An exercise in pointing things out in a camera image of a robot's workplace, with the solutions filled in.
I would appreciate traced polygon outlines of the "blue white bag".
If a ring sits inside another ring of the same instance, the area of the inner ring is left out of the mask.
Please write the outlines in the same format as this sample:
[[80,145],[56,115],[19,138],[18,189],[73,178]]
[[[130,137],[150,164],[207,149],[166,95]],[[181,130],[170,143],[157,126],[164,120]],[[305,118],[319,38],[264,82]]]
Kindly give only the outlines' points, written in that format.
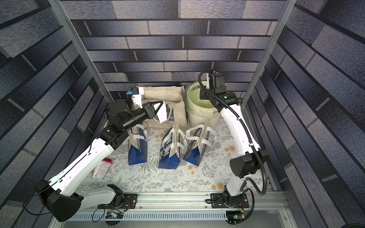
[[217,139],[216,131],[210,127],[208,118],[204,123],[192,127],[186,131],[185,139],[188,142],[184,160],[199,166],[207,148],[213,148]]
[[177,169],[180,164],[181,151],[184,152],[186,149],[185,134],[180,128],[179,121],[176,121],[163,137],[158,168]]
[[128,164],[147,162],[147,132],[143,125],[137,124],[129,130]]

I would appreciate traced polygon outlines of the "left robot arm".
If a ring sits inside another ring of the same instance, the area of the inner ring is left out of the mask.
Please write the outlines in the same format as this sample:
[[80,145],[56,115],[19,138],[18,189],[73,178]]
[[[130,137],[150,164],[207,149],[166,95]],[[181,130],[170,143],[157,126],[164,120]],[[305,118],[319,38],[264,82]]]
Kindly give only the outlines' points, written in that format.
[[163,101],[147,102],[136,110],[130,109],[124,101],[112,104],[107,111],[109,125],[90,146],[59,174],[35,185],[41,203],[57,221],[64,222],[85,208],[99,205],[117,208],[123,204],[123,192],[114,184],[85,193],[77,192],[77,188],[104,158],[129,137],[129,130],[147,119],[153,119],[163,107]]

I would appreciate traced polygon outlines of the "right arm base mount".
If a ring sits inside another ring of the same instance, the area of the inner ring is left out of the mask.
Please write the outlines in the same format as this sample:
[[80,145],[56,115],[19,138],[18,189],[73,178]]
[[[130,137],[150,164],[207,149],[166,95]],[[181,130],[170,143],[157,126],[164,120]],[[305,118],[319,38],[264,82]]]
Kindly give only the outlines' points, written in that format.
[[210,195],[211,206],[213,209],[246,209],[249,208],[249,202],[247,199],[247,195],[242,193],[238,196],[230,196],[229,194],[224,193],[212,193]]

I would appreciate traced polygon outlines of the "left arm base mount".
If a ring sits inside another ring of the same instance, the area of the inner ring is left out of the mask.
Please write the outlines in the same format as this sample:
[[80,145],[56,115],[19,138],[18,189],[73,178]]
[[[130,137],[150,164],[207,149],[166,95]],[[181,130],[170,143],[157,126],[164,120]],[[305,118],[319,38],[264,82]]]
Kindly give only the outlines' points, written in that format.
[[98,205],[98,209],[117,209],[130,210],[135,209],[138,194],[117,194],[116,198],[109,204]]

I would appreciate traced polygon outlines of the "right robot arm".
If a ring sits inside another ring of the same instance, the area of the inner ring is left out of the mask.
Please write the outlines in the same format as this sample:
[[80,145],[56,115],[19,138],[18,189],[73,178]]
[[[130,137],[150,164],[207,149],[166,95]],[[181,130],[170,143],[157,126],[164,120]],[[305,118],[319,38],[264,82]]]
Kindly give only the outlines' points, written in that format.
[[264,167],[268,157],[252,136],[242,114],[238,98],[228,92],[222,73],[201,72],[198,76],[200,99],[209,100],[218,110],[231,131],[238,157],[230,160],[232,176],[223,190],[223,201],[228,207],[242,204],[242,194],[252,189],[245,189],[250,182],[256,192],[263,196],[267,192],[268,177]]

